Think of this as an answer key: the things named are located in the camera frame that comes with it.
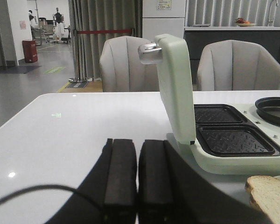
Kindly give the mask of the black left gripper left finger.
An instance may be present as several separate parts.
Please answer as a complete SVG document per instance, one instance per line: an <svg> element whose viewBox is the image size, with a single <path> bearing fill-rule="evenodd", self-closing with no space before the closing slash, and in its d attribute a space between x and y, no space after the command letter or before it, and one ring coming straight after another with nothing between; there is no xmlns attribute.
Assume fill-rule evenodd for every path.
<svg viewBox="0 0 280 224"><path fill-rule="evenodd" d="M108 139L78 187L98 205L81 205L80 224L133 224L136 219L137 158L132 140Z"/></svg>

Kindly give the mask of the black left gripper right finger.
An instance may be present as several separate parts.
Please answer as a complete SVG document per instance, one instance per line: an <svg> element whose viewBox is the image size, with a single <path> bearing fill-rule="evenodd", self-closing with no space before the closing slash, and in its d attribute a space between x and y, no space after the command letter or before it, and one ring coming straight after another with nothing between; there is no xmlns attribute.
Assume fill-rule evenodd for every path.
<svg viewBox="0 0 280 224"><path fill-rule="evenodd" d="M192 169L166 140L146 140L139 158L139 223L270 224Z"/></svg>

